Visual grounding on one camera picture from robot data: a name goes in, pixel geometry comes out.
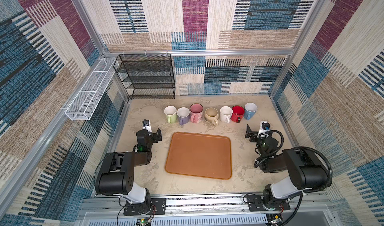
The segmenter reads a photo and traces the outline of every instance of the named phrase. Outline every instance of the aluminum rail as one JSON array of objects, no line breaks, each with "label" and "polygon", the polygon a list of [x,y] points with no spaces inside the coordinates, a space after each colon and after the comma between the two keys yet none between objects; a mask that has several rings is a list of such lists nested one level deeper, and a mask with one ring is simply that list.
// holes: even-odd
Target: aluminum rail
[{"label": "aluminum rail", "polygon": [[94,45],[96,46],[99,54],[102,56],[106,52],[106,48],[104,46],[103,40],[100,38],[99,34],[96,31],[91,19],[88,16],[87,11],[84,8],[84,4],[82,0],[72,0],[74,7],[76,8],[81,21],[83,22],[85,29],[87,30],[90,38],[92,39]]},{"label": "aluminum rail", "polygon": [[[253,213],[279,213],[276,211],[250,212],[248,205],[243,202],[246,193],[213,193],[196,195],[151,195],[152,198],[167,199],[165,215],[157,217],[170,218],[174,216],[208,216],[208,215],[246,215]],[[298,197],[289,201],[291,213],[297,205]],[[96,198],[84,199],[79,211],[78,220],[86,221],[92,219],[115,219],[117,212],[121,209],[118,197],[98,196]],[[332,212],[334,208],[324,191],[310,193],[303,197],[299,212]],[[134,216],[123,216],[119,218],[134,218]]]},{"label": "aluminum rail", "polygon": [[260,56],[260,55],[291,55],[293,48],[268,49],[231,49],[231,50],[169,50],[169,51],[111,51],[106,57],[117,57],[120,54],[171,54],[172,56]]}]

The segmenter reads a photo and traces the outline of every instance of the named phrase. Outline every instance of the mounting plate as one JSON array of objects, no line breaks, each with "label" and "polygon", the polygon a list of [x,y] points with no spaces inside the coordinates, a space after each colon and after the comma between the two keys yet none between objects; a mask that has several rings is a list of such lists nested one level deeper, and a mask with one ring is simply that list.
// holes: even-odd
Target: mounting plate
[{"label": "mounting plate", "polygon": [[[155,215],[162,215],[166,213],[166,198],[152,198],[151,203],[156,207]],[[139,214],[138,210],[133,207],[133,205],[129,204],[128,201],[126,202],[126,207],[124,208],[124,216],[136,216],[141,215]],[[151,207],[151,210],[145,214],[145,215],[151,215],[153,212],[153,208]]]},{"label": "mounting plate", "polygon": [[[263,207],[263,200],[261,199],[263,195],[247,195],[246,199],[247,202],[250,202],[248,204],[249,211],[256,212],[256,211],[268,211]],[[289,206],[289,203],[286,203],[285,200],[281,200],[281,204],[284,207],[284,210],[290,210],[291,207]]]}]

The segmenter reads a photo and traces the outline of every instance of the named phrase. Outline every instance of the black cable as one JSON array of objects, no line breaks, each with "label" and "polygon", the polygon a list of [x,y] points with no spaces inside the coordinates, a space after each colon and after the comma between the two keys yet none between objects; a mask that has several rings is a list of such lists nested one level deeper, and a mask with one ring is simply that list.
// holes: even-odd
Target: black cable
[{"label": "black cable", "polygon": [[121,207],[125,207],[125,205],[121,205],[121,204],[120,204],[120,199],[121,199],[121,198],[119,197],[119,205],[120,205]]},{"label": "black cable", "polygon": [[297,205],[296,205],[296,208],[295,210],[293,211],[293,213],[291,214],[291,216],[289,216],[289,218],[283,222],[280,226],[284,226],[286,225],[287,223],[289,223],[289,221],[291,221],[291,219],[293,219],[293,217],[295,216],[295,214],[297,213],[297,211],[299,210],[299,207],[300,207],[300,204],[301,204],[301,200],[303,199],[303,194],[300,194],[300,198],[299,198],[299,202],[297,202]]},{"label": "black cable", "polygon": [[119,214],[121,212],[122,209],[124,209],[125,206],[123,206],[120,211],[118,212],[118,216],[116,217],[116,224],[119,226]]},{"label": "black cable", "polygon": [[305,146],[293,147],[292,149],[293,150],[304,149],[304,150],[312,151],[315,154],[319,155],[324,160],[324,163],[327,166],[327,171],[328,171],[327,172],[327,176],[328,176],[328,178],[324,182],[324,184],[321,185],[318,188],[309,189],[309,190],[303,190],[303,193],[319,192],[319,191],[324,190],[325,188],[329,187],[332,184],[332,176],[333,176],[332,166],[331,166],[330,162],[328,161],[328,159],[320,151],[318,151],[316,149],[313,149],[313,148],[310,148],[310,147],[305,147]]},{"label": "black cable", "polygon": [[247,202],[247,201],[244,200],[244,198],[247,197],[248,195],[255,195],[255,196],[257,196],[257,195],[254,194],[254,193],[246,193],[246,194],[243,196],[243,202],[246,203],[246,204],[251,204],[251,202]]},{"label": "black cable", "polygon": [[260,161],[255,161],[255,163],[253,164],[253,167],[254,167],[254,168],[257,168],[257,167],[260,166],[260,164],[261,164],[263,161],[266,161],[267,159],[271,159],[271,158],[273,158],[273,157],[272,157],[272,156],[269,156],[269,157],[263,158],[263,159],[260,160]]},{"label": "black cable", "polygon": [[272,152],[270,152],[270,153],[268,153],[268,154],[266,154],[266,155],[263,155],[263,156],[260,156],[260,157],[258,157],[257,158],[257,161],[261,161],[263,158],[266,158],[266,157],[269,157],[269,156],[274,156],[274,155],[276,155],[276,153],[281,149],[281,147],[283,146],[283,143],[284,143],[284,136],[283,136],[283,134],[280,132],[280,131],[278,131],[278,130],[270,130],[270,131],[268,131],[266,134],[271,134],[271,133],[278,133],[279,135],[280,135],[280,137],[281,137],[281,141],[280,141],[280,145],[279,145],[279,147],[276,149],[276,150],[274,150],[274,151],[272,151]]}]

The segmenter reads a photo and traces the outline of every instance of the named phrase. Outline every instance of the metal mesh rack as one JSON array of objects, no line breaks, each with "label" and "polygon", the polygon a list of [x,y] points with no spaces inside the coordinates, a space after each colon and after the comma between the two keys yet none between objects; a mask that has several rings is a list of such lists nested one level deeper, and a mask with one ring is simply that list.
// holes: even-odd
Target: metal mesh rack
[{"label": "metal mesh rack", "polygon": [[114,67],[130,99],[175,99],[170,54],[124,54]]},{"label": "metal mesh rack", "polygon": [[116,58],[103,58],[84,86],[81,88],[75,99],[71,102],[65,114],[71,120],[89,120],[105,89],[114,74],[113,67],[118,67],[119,63]]}]

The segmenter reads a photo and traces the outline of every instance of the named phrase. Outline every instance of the mug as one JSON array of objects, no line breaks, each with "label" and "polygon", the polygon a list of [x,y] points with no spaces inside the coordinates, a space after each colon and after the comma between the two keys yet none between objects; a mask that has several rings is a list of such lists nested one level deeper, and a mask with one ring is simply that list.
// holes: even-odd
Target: mug
[{"label": "mug", "polygon": [[240,123],[245,113],[244,108],[239,105],[236,105],[232,107],[232,110],[233,110],[233,114],[232,114],[231,120],[236,123]]},{"label": "mug", "polygon": [[256,113],[257,111],[257,105],[253,103],[247,103],[245,104],[245,114],[244,118],[246,120],[250,120],[252,116]]},{"label": "mug", "polygon": [[181,107],[177,110],[177,119],[179,120],[179,124],[183,125],[189,122],[189,109],[185,107]]},{"label": "mug", "polygon": [[176,115],[176,107],[175,106],[167,106],[164,109],[164,114],[166,114],[167,121],[168,123],[172,124],[175,123],[177,120],[177,115]]},{"label": "mug", "polygon": [[208,108],[205,110],[204,119],[214,126],[218,125],[218,111],[215,108]]},{"label": "mug", "polygon": [[224,123],[229,123],[233,110],[229,106],[223,106],[220,108],[220,120]]},{"label": "mug", "polygon": [[201,104],[195,103],[189,108],[191,112],[191,122],[200,123],[203,118],[203,106]]}]

